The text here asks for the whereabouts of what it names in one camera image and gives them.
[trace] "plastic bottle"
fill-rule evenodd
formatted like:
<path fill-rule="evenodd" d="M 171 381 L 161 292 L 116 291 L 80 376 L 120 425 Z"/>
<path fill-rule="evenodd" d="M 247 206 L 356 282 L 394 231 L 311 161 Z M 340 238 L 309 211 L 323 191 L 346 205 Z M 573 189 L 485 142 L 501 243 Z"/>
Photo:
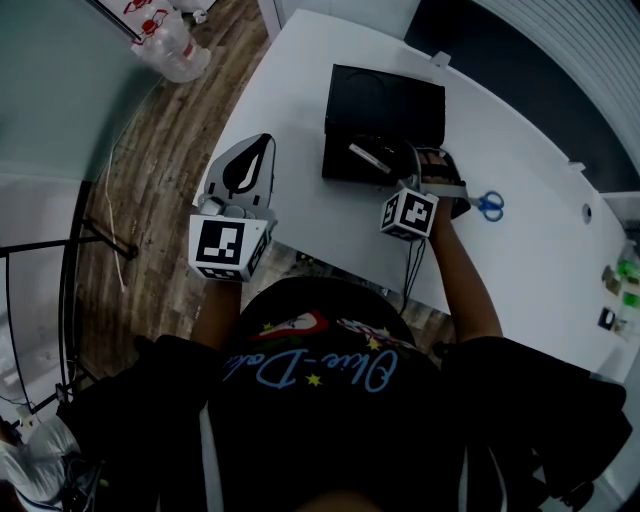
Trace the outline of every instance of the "plastic bottle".
<path fill-rule="evenodd" d="M 168 80 L 184 83 L 204 73 L 211 62 L 211 52 L 198 46 L 182 21 L 180 11 L 144 9 L 140 41 L 131 49 Z"/>

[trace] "green object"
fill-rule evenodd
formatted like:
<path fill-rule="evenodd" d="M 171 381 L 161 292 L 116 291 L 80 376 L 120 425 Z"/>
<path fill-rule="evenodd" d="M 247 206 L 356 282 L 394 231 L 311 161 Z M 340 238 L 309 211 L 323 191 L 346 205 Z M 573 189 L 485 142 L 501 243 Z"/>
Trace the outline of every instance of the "green object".
<path fill-rule="evenodd" d="M 640 279 L 640 267 L 630 261 L 620 260 L 618 262 L 618 274 L 620 274 L 622 277 Z"/>
<path fill-rule="evenodd" d="M 640 297 L 633 293 L 625 293 L 622 297 L 622 303 L 635 309 L 640 309 Z"/>

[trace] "white cable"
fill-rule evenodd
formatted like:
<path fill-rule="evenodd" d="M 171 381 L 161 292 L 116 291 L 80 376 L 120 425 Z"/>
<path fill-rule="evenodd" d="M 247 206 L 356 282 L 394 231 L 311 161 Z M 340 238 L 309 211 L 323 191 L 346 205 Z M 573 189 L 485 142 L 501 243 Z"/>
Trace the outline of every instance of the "white cable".
<path fill-rule="evenodd" d="M 107 166 L 107 182 L 104 187 L 104 196 L 107 199 L 107 205 L 109 206 L 109 222 L 111 224 L 111 241 L 116 243 L 116 230 L 113 226 L 113 207 L 111 206 L 111 199 L 109 199 L 109 176 L 111 175 L 111 162 L 113 160 L 113 146 L 111 147 L 111 151 L 109 152 L 109 165 Z M 113 257 L 116 260 L 116 269 L 118 270 L 118 279 L 120 279 L 120 290 L 122 293 L 126 293 L 127 287 L 124 285 L 124 281 L 122 280 L 122 271 L 120 270 L 120 260 L 118 259 L 118 253 L 113 250 Z"/>

